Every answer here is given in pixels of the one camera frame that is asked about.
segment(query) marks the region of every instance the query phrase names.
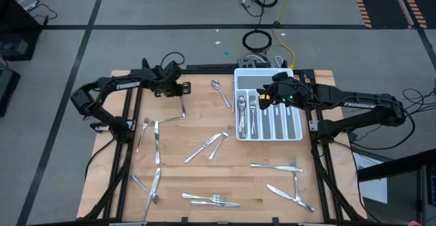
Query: concrete floor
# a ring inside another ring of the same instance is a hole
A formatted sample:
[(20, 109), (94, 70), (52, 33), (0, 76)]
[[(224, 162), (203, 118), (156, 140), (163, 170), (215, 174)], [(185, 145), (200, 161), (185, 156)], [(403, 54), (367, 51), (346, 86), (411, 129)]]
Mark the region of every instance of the concrete floor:
[[(50, 25), (87, 25), (96, 0), (41, 0), (59, 13)], [(283, 0), (265, 11), (263, 24), (277, 19)], [(258, 13), (256, 5), (250, 10)], [(33, 14), (46, 15), (46, 10)], [(257, 24), (238, 0), (102, 0), (96, 25), (231, 25)], [(283, 24), (363, 25), (355, 0), (290, 0)], [(172, 51), (182, 52), (187, 64), (233, 63), (248, 52), (241, 39), (247, 29), (186, 29), (132, 31), (94, 30), (74, 82), (81, 84), (107, 76), (114, 69), (140, 66), (146, 57), (152, 66)], [(296, 53), (297, 69), (331, 69), (337, 86), (345, 91), (390, 93), (402, 99), (404, 88), (427, 93), (434, 87), (435, 69), (414, 30), (366, 29), (288, 29), (281, 39)], [(1, 225), (16, 225), (29, 187), (52, 129), (67, 79), (85, 31), (45, 30), (40, 36), (32, 61), (12, 62), (10, 67), (22, 78), (9, 110), (0, 118)], [(436, 31), (426, 31), (436, 43)], [(264, 38), (252, 37), (255, 44)], [(290, 60), (286, 50), (273, 40), (268, 54)], [(27, 224), (53, 223), (75, 219), (84, 184), (84, 168), (91, 156), (95, 133), (82, 121), (68, 102), (62, 115), (48, 165), (31, 209)], [(434, 148), (436, 111), (414, 116), (417, 130), (404, 145), (376, 152), (393, 159)], [(390, 146), (410, 129), (383, 127), (362, 144)], [(390, 221), (414, 218), (414, 194), (395, 191), (406, 183), (414, 189), (414, 177), (390, 179), (388, 206), (368, 201)]]

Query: wooden table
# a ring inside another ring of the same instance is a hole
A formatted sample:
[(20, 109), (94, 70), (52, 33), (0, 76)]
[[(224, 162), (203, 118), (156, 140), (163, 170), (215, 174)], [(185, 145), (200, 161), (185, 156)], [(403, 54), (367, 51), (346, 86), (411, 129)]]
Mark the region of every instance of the wooden table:
[[(114, 76), (128, 74), (128, 71), (114, 71)], [(331, 71), (315, 71), (316, 81), (334, 85)], [(239, 142), (234, 135), (234, 113), (225, 106), (220, 94), (212, 89), (211, 79), (221, 83), (223, 93), (231, 99), (232, 75), (183, 75), (179, 82), (190, 81), (192, 93), (184, 97), (188, 116), (184, 120), (160, 124), (161, 180), (157, 189), (161, 201), (152, 204), (147, 221), (180, 222), (187, 216), (190, 222), (264, 222), (270, 223), (272, 217), (279, 217), (281, 223), (323, 222), (320, 195), (317, 187), (315, 168), (311, 156), (311, 144), (307, 129), (306, 116), (300, 111), (304, 138), (298, 142)], [(134, 90), (131, 111), (134, 108)], [(125, 91), (112, 93), (104, 107), (113, 115), (121, 115)], [(152, 120), (181, 115), (178, 97), (156, 98), (152, 92), (143, 91), (136, 142), (142, 130), (142, 120)], [(325, 119), (343, 118), (340, 108), (323, 111)], [(207, 158), (215, 145), (203, 150), (193, 161), (184, 164), (184, 160), (197, 150), (209, 137), (221, 133), (226, 125), (233, 126), (233, 132), (223, 142), (213, 161)], [(93, 152), (100, 149), (111, 139), (109, 133), (97, 134)], [(348, 144), (347, 136), (340, 134), (337, 141)], [(107, 189), (115, 144), (100, 153), (92, 162), (78, 216), (84, 216), (96, 204)], [(366, 217), (359, 203), (356, 170), (349, 149), (331, 144), (330, 150), (337, 179), (337, 186), (356, 211)], [(298, 173), (298, 186), (304, 203), (315, 208), (309, 213), (266, 187), (271, 184), (291, 196), (294, 196), (293, 176), (290, 172), (250, 168), (250, 163), (287, 165), (291, 157), (297, 157), (297, 164), (303, 169)], [(131, 162), (131, 174), (148, 188), (151, 187), (157, 165), (155, 164), (155, 139), (153, 128), (146, 130), (140, 152), (135, 152)], [(334, 218), (332, 195), (327, 190), (330, 217)], [(239, 203), (241, 208), (219, 208), (215, 206), (190, 206), (188, 199), (181, 199), (182, 193), (194, 195), (220, 194), (228, 201)], [(119, 192), (114, 193), (118, 199)], [(130, 181), (127, 188), (123, 221), (140, 221), (148, 194), (135, 182)]]

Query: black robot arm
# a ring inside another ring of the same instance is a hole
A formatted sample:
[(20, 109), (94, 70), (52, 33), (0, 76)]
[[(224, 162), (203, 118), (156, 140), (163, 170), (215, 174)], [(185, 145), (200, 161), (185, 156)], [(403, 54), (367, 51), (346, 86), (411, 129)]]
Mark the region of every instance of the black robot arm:
[(317, 131), (322, 142), (333, 142), (340, 132), (351, 132), (369, 125), (397, 127), (405, 122), (403, 105), (389, 94), (367, 94), (341, 91), (324, 84), (302, 84), (286, 72), (272, 77), (272, 84), (258, 89), (260, 109), (270, 104), (284, 103), (303, 110), (331, 110), (345, 106), (371, 110), (364, 114), (338, 121), (320, 120), (311, 123), (311, 131)]
[[(135, 87), (150, 89), (156, 97), (163, 93), (166, 97), (176, 97), (190, 94), (191, 84), (178, 84), (182, 69), (172, 61), (165, 68), (156, 66), (150, 68), (146, 64), (144, 69), (133, 69), (128, 76), (103, 77), (77, 89), (70, 97), (72, 103), (84, 117), (93, 116), (109, 126), (109, 131), (119, 142), (133, 139), (129, 124), (120, 116), (113, 116), (102, 108), (107, 96), (114, 91), (122, 91)], [(98, 92), (94, 99), (90, 92)]]

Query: table knife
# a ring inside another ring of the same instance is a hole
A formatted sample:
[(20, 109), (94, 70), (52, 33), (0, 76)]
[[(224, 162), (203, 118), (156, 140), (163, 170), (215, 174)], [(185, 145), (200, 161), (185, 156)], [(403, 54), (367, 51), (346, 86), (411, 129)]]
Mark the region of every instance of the table knife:
[(293, 167), (290, 165), (262, 165), (262, 164), (252, 163), (250, 167), (274, 168), (274, 169), (289, 171), (289, 172), (302, 172), (301, 168)]
[(277, 195), (282, 196), (285, 199), (288, 199), (290, 201), (295, 202), (296, 204), (298, 204), (299, 206), (301, 206), (302, 208), (308, 210), (309, 212), (315, 212), (315, 209), (309, 205), (306, 205), (304, 203), (302, 203), (301, 201), (297, 201), (296, 199), (294, 199), (293, 197), (291, 197), (290, 195), (288, 195), (287, 193), (281, 191), (280, 189), (273, 187), (269, 184), (266, 185), (268, 187), (268, 189), (270, 189), (272, 192), (276, 193)]
[(207, 201), (191, 201), (191, 206), (221, 206), (226, 208), (239, 208), (240, 204), (234, 202), (207, 202)]
[(161, 163), (161, 153), (159, 148), (159, 121), (155, 121), (155, 140), (156, 140), (156, 164)]
[(142, 215), (141, 221), (145, 222), (145, 216), (147, 215), (147, 212), (149, 212), (149, 208), (151, 205), (151, 200), (153, 198), (153, 193), (156, 193), (157, 185), (159, 184), (159, 179), (161, 178), (161, 168), (158, 167), (156, 170), (155, 179), (153, 180), (153, 185), (151, 185), (149, 198), (147, 199), (147, 205), (145, 206), (144, 214)]
[(198, 149), (195, 153), (193, 153), (188, 159), (186, 159), (185, 163), (190, 162), (196, 155), (198, 155), (199, 152), (207, 148), (209, 145), (211, 145), (217, 138), (221, 136), (220, 133), (215, 134), (213, 137), (209, 138), (201, 147)]

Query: fork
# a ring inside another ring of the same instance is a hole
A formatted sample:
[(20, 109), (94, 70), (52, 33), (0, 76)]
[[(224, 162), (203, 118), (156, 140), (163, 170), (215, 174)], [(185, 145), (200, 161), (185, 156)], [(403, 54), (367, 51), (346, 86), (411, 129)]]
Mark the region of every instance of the fork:
[(254, 112), (256, 111), (256, 98), (250, 100), (250, 110), (251, 110), (251, 135), (256, 135), (256, 130), (254, 126)]
[(151, 196), (153, 202), (155, 202), (155, 204), (159, 203), (159, 196), (156, 195), (156, 193), (153, 193), (152, 195), (150, 195), (150, 191), (134, 176), (134, 175), (130, 175), (130, 178), (135, 181), (141, 188), (143, 188), (148, 194), (149, 196)]
[[(292, 157), (291, 161), (289, 162), (289, 164), (293, 167), (297, 166), (297, 158), (296, 157)], [(294, 183), (295, 183), (295, 200), (298, 202), (301, 202), (301, 197), (300, 197), (300, 193), (298, 192), (298, 182), (297, 182), (297, 173), (296, 172), (292, 172), (294, 175)]]
[(190, 194), (183, 193), (182, 199), (208, 199), (211, 202), (215, 202), (215, 203), (225, 202), (225, 197), (221, 196), (221, 195), (212, 195), (210, 197), (203, 197), (203, 196), (190, 195)]
[(148, 125), (149, 125), (149, 119), (147, 117), (145, 117), (144, 122), (142, 124), (141, 138), (139, 138), (138, 148), (136, 149), (136, 152), (139, 152), (139, 149), (141, 148), (142, 137), (144, 137), (144, 132), (145, 132), (145, 129), (148, 127)]
[(218, 145), (212, 151), (212, 154), (209, 157), (209, 161), (213, 160), (213, 157), (217, 154), (219, 145), (221, 145), (221, 143), (229, 136), (230, 132), (232, 132), (232, 127), (230, 125), (227, 125), (227, 127), (225, 127), (225, 129), (223, 131), (223, 135), (221, 136), (221, 139), (220, 139)]

